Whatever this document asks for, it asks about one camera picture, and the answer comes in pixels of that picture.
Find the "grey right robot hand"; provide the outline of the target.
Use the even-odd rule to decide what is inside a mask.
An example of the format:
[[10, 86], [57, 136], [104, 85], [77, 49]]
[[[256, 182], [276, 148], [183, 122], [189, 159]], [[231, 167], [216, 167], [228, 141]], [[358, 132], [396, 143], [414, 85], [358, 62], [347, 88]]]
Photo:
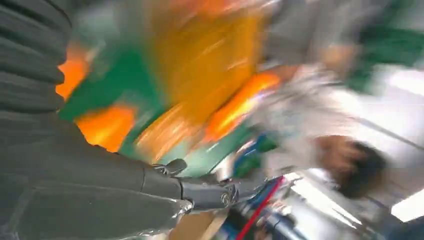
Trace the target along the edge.
[[138, 240], [191, 211], [252, 198], [266, 178], [179, 178], [86, 142], [55, 114], [0, 114], [3, 240]]

